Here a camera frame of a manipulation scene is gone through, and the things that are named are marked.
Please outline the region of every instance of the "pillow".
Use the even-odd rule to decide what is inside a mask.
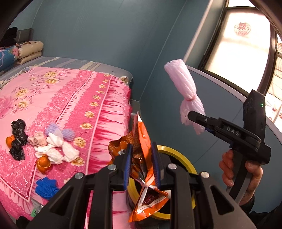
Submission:
[[[26,63],[27,61],[33,60],[33,59],[35,59],[37,57],[40,57],[41,55],[42,55],[42,52],[33,53],[31,55],[28,55],[28,56],[26,56],[24,58],[19,59],[16,62],[16,64],[22,65],[22,64]]]
[[[0,72],[3,74],[13,66],[18,58],[18,48],[11,46],[0,50]]]
[[[43,49],[43,43],[41,41],[28,41],[22,43],[19,47],[19,59],[22,59],[30,54],[34,54]]]

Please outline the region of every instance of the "pink bedspread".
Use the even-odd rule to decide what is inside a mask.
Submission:
[[[87,70],[35,67],[19,75],[0,91],[0,201],[15,218],[30,218],[31,198],[45,204],[35,193],[36,181],[44,176],[36,170],[34,149],[24,146],[26,159],[15,161],[5,144],[12,134],[11,122],[26,122],[26,133],[44,132],[50,122],[72,128],[71,144],[80,151],[72,163],[53,165],[47,173],[62,187],[76,172],[97,172],[110,160],[109,141],[128,131],[130,89],[112,75]],[[125,193],[113,196],[114,228],[130,228]]]

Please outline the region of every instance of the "blue floral pillow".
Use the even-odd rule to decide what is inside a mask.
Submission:
[[[19,52],[17,46],[11,46],[0,50],[0,75],[13,67],[18,56]]]

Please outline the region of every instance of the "beige folded quilt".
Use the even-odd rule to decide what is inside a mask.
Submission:
[[[16,62],[16,64],[22,65],[22,64],[26,63],[27,61],[33,60],[33,59],[35,59],[37,57],[40,57],[41,55],[42,55],[42,52],[33,53],[31,55],[28,55],[28,56],[26,56],[24,58],[19,59]]]
[[[43,43],[41,41],[27,41],[21,44],[19,48],[19,57],[22,59],[28,55],[39,52],[43,49]]]

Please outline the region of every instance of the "black sleeve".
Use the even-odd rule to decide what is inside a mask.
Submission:
[[[276,229],[281,228],[282,225],[282,204],[273,209],[271,212],[251,212],[251,209],[255,203],[255,197],[253,196],[250,201],[241,206],[242,210],[248,215],[251,221],[255,224],[257,229]]]

